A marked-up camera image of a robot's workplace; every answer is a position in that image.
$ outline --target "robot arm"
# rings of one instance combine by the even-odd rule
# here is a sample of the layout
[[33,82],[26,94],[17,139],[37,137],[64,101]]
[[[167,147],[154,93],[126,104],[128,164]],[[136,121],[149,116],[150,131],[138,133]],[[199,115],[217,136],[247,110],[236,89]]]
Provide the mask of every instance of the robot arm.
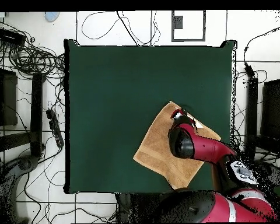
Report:
[[171,118],[174,122],[168,137],[172,154],[182,159],[190,158],[211,163],[217,172],[220,184],[218,192],[206,192],[207,195],[200,195],[202,192],[188,192],[189,195],[191,194],[189,198],[185,194],[175,196],[179,199],[175,199],[174,209],[181,207],[182,204],[187,204],[185,200],[192,201],[193,197],[198,197],[204,198],[203,203],[197,204],[194,200],[194,205],[199,206],[193,208],[198,209],[198,211],[205,207],[209,209],[208,211],[204,209],[204,214],[200,218],[197,218],[197,213],[190,213],[189,219],[195,219],[198,222],[261,222],[267,220],[264,216],[275,218],[271,205],[258,189],[258,181],[253,176],[253,172],[241,161],[231,147],[217,140],[197,135],[195,121],[187,116],[185,110],[177,109]]

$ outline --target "green tabletop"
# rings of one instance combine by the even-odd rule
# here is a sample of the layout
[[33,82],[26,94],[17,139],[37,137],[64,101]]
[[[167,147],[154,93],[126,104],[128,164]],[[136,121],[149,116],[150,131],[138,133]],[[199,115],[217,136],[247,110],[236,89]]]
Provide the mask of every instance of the green tabletop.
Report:
[[[133,160],[148,128],[171,100],[230,136],[232,50],[222,47],[69,48],[69,193],[166,193],[166,179]],[[189,187],[211,190],[204,164]]]

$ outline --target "black cable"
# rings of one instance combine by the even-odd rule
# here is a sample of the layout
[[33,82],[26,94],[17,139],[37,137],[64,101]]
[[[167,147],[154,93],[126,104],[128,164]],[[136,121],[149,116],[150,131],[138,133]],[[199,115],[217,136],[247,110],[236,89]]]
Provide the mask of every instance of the black cable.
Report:
[[114,211],[114,213],[108,218],[108,221],[112,221],[116,217],[117,209]]
[[116,14],[118,16],[118,18],[121,20],[121,22],[123,23],[125,29],[127,30],[128,34],[131,36],[131,38],[133,39],[133,41],[135,42],[136,46],[139,46],[138,43],[136,42],[136,40],[134,39],[134,37],[132,36],[132,34],[130,33],[130,31],[128,30],[127,26],[125,25],[124,21],[122,20],[122,18],[119,16],[118,11],[116,11]]
[[261,36],[265,36],[265,35],[268,35],[268,34],[270,34],[270,33],[275,32],[275,31],[278,31],[279,29],[280,29],[280,27],[276,27],[276,28],[274,28],[274,29],[272,29],[272,30],[270,30],[270,31],[268,31],[268,32],[266,32],[266,33],[264,33],[264,34],[261,34],[261,35],[258,35],[258,36],[256,36],[256,37],[252,38],[252,39],[248,42],[248,44],[246,45],[246,47],[245,47],[245,49],[244,49],[244,63],[247,64],[247,63],[246,63],[246,51],[248,50],[248,47],[249,47],[249,44],[250,44],[251,41],[253,41],[253,40],[255,40],[256,38],[259,38],[259,37],[261,37]]
[[240,113],[243,115],[243,120],[242,120],[242,122],[240,123],[240,127],[242,126],[242,124],[244,123],[244,120],[245,120],[245,115],[243,114],[243,112],[241,112],[241,110],[240,110]]
[[246,107],[244,110],[242,110],[242,111],[240,111],[239,113],[237,113],[234,117],[236,117],[237,115],[241,114],[242,112],[244,112],[244,111],[246,111],[246,110],[247,110],[247,107]]
[[152,40],[152,10],[150,11],[150,16],[151,16],[151,17],[150,17],[150,23],[151,23],[151,24],[150,24],[150,30],[151,30],[151,31],[150,31],[150,37],[151,37],[151,38],[150,38],[149,44],[150,44],[150,46],[151,46],[151,45],[152,45],[152,41],[151,41],[151,40]]
[[22,151],[22,152],[19,154],[18,158],[20,158],[21,154],[24,153],[25,151],[27,151],[28,149],[30,149],[30,147],[27,148],[27,149],[25,149],[24,151]]
[[32,94],[31,93],[25,93],[24,91],[22,91],[22,90],[20,90],[23,94],[26,94],[26,95],[31,95],[32,96]]
[[[76,208],[75,210],[76,210],[76,211],[83,211],[83,212],[85,212],[86,214],[88,214],[88,215],[90,215],[90,216],[93,216],[93,217],[96,217],[97,219],[100,219],[102,222],[110,223],[110,222],[108,222],[107,218],[105,218],[105,217],[99,217],[99,216],[97,216],[97,215],[91,214],[91,213],[87,212],[86,210],[84,210],[84,209],[82,209],[82,208]],[[57,216],[68,215],[68,214],[70,214],[70,213],[73,213],[75,210],[69,211],[69,212],[67,212],[67,213],[59,213],[59,214],[55,215],[55,216],[52,218],[52,220],[50,221],[50,224],[52,224],[53,220],[54,220]]]
[[48,206],[48,205],[46,205],[46,206],[45,206],[45,209],[44,209],[44,210],[45,210],[45,215],[44,215],[43,218],[41,218],[36,224],[39,224],[44,218],[47,217],[47,213],[46,213],[46,212],[47,212],[47,206]]
[[40,207],[40,209],[38,210],[38,213],[35,215],[35,217],[33,218],[32,222],[31,222],[31,224],[33,224],[34,220],[37,218],[37,216],[39,215],[39,213],[40,213],[40,211],[41,211],[41,204],[40,204],[39,202],[37,202],[34,198],[32,198],[31,196],[29,196],[28,193],[27,193],[27,191],[26,191],[26,186],[27,186],[27,184],[28,184],[29,178],[30,178],[30,173],[28,173],[28,178],[27,178],[27,181],[26,181],[26,183],[25,183],[25,185],[24,185],[24,192],[25,192],[25,194],[26,194],[26,196],[27,196],[28,198],[30,198],[32,201],[34,201],[35,203],[37,203],[37,204],[39,205],[39,207]]
[[[236,103],[236,105],[237,105],[237,107],[238,107],[238,109],[239,109],[239,113],[238,114],[242,114],[243,115],[243,121],[245,120],[245,116],[244,116],[244,114],[242,113],[243,111],[241,111],[241,109],[240,109],[240,107],[239,107],[239,105]],[[235,129],[235,131],[238,133],[238,137],[239,137],[239,140],[237,139],[237,137],[236,137],[236,135],[235,134],[233,134],[233,139],[235,139],[235,140],[237,140],[237,147],[239,147],[240,145],[241,145],[241,143],[242,143],[242,141],[241,141],[241,136],[243,136],[243,137],[245,137],[245,135],[240,135],[239,134],[239,129],[240,129],[240,127],[238,128],[238,129]],[[276,163],[276,161],[277,161],[277,159],[280,159],[280,156],[279,155],[276,155],[276,154],[274,154],[274,153],[271,153],[270,151],[268,151],[268,152],[260,152],[260,151],[254,151],[255,153],[259,153],[259,154],[262,154],[262,155],[264,155],[260,160],[256,160],[256,161],[258,161],[258,162],[262,162],[262,161],[264,161],[264,158],[265,157],[267,157],[267,156],[275,156],[275,158],[273,158],[273,159],[275,159],[275,163]]]
[[156,27],[156,30],[159,32],[159,37],[157,38],[157,41],[155,41],[155,42],[152,44],[152,46],[154,46],[157,42],[159,42],[160,37],[161,37],[161,32],[160,32],[160,30],[158,29],[157,23],[155,23],[155,27]]
[[46,169],[44,168],[44,174],[45,174],[45,177],[47,178],[47,180],[50,182],[50,184],[52,184],[52,185],[54,185],[54,186],[64,186],[64,184],[62,184],[62,185],[56,185],[56,184],[54,184],[53,182],[52,182],[52,180],[50,180],[49,178],[48,178],[48,176],[47,176],[47,173],[46,173]]
[[[265,73],[265,79],[262,82],[258,82],[258,84],[264,83],[268,79],[268,73],[264,69],[258,69],[256,71],[254,71],[257,74],[256,78],[258,78],[258,72],[260,72],[260,71],[263,71]],[[239,79],[245,75],[247,75],[247,72],[237,72],[236,71],[236,79]]]
[[[52,176],[51,180],[49,181],[50,183],[49,183],[49,188],[48,188],[48,202],[49,202],[50,186],[51,186],[51,184],[53,184],[53,183],[52,183],[52,180],[53,180],[53,178],[56,176],[56,174],[58,174],[58,173],[60,173],[60,172],[64,172],[64,173],[65,173],[65,171],[62,171],[62,170],[57,171],[57,172]],[[52,222],[49,220],[49,216],[48,216],[49,210],[47,211],[46,209],[47,209],[47,207],[45,208],[45,218],[47,218],[47,221],[48,221],[49,224],[52,224]]]
[[117,15],[119,18],[113,23],[113,25],[110,27],[110,29],[109,29],[104,35],[102,35],[102,36],[100,36],[100,37],[98,37],[98,38],[89,37],[89,36],[84,32],[84,30],[83,30],[83,29],[84,29],[84,24],[85,24],[85,22],[86,22],[91,16],[93,16],[93,15],[100,14],[100,13],[106,13],[106,12],[107,12],[107,11],[92,13],[92,14],[89,14],[89,15],[84,19],[84,21],[83,21],[83,23],[82,23],[81,31],[82,31],[82,33],[83,33],[83,35],[84,35],[85,37],[87,37],[87,38],[89,38],[89,39],[91,39],[91,40],[98,40],[98,39],[100,39],[100,38],[103,38],[104,36],[106,36],[106,35],[112,30],[112,28],[115,26],[115,24],[116,24],[119,20],[121,20],[121,21],[123,22],[123,19],[127,19],[127,20],[128,20],[130,32],[134,35],[134,37],[135,37],[139,42],[141,42],[141,43],[143,44],[143,46],[146,45],[146,44],[148,44],[148,43],[150,43],[150,42],[152,41],[152,39],[153,39],[153,38],[155,37],[155,35],[156,35],[156,31],[157,31],[157,30],[158,30],[158,32],[159,32],[159,34],[160,34],[160,31],[159,31],[159,29],[158,29],[157,23],[155,22],[155,17],[156,17],[156,13],[155,13],[155,17],[154,17],[154,19],[153,19],[153,24],[154,24],[154,26],[155,26],[155,32],[154,32],[153,37],[151,38],[151,40],[149,40],[149,41],[146,42],[146,43],[144,43],[143,41],[141,41],[140,39],[138,39],[137,36],[133,33],[132,28],[131,28],[131,25],[130,25],[130,20],[129,20],[129,18],[127,18],[127,17],[125,17],[125,16],[120,17],[119,15]]
[[24,129],[25,129],[25,131],[26,131],[26,133],[27,133],[27,135],[28,135],[29,143],[31,143],[30,134],[29,134],[29,132],[28,132],[28,130],[27,130],[27,127],[24,125],[24,122],[23,122],[23,120],[22,120],[20,114],[19,114],[15,109],[13,109],[12,107],[10,107],[10,106],[8,106],[8,105],[6,105],[6,104],[4,104],[4,103],[3,103],[3,105],[6,106],[6,107],[8,107],[9,109],[13,110],[13,111],[17,114],[17,116],[20,118],[20,121],[22,122],[22,125],[23,125],[23,127],[24,127]]
[[12,66],[19,71],[20,74],[21,72],[23,72],[27,75],[32,75],[33,73],[41,72],[46,77],[49,77],[49,75],[52,76],[58,74],[60,78],[60,75],[64,73],[64,54],[56,56],[56,53],[49,48],[35,47],[30,41],[32,38],[28,32],[20,31],[6,23],[2,24],[11,27],[13,29],[11,30],[12,32],[24,35],[26,37],[25,41],[27,43],[27,45],[24,44],[23,47],[18,47],[2,42],[1,45],[3,47],[6,47],[6,49],[3,49],[4,52],[2,59],[5,57],[7,49],[9,49],[9,61],[12,64]]
[[17,100],[17,102],[20,102],[21,100],[25,100],[31,105],[31,103],[27,100],[27,98],[21,98],[21,99]]
[[[45,149],[47,148],[47,142],[48,142],[48,140],[51,139],[51,138],[53,138],[53,136],[47,139],[47,141],[46,141],[46,143],[45,143]],[[51,157],[49,157],[49,158],[46,158],[45,160],[48,160],[48,159],[51,159],[52,157],[57,156],[57,155],[60,153],[60,151],[61,151],[61,149],[59,149],[58,152],[57,152],[54,156],[51,156]],[[37,178],[35,178],[26,188],[28,188],[29,186],[31,186],[43,173],[44,173],[44,172],[42,172],[40,175],[38,175]],[[16,198],[17,198],[21,193],[23,193],[23,192],[24,192],[24,190],[21,191],[20,193],[18,193],[18,195],[16,196]]]

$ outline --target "cloth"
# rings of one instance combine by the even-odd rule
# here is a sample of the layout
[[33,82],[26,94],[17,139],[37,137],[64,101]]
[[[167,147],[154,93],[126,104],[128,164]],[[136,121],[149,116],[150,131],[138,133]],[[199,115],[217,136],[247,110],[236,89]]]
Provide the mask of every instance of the cloth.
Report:
[[[139,164],[164,176],[174,189],[187,187],[204,163],[199,160],[180,159],[172,155],[168,131],[173,123],[170,117],[176,107],[180,109],[172,101],[163,107],[149,127],[133,158]],[[217,133],[201,124],[203,128],[197,128],[198,135],[221,140]]]

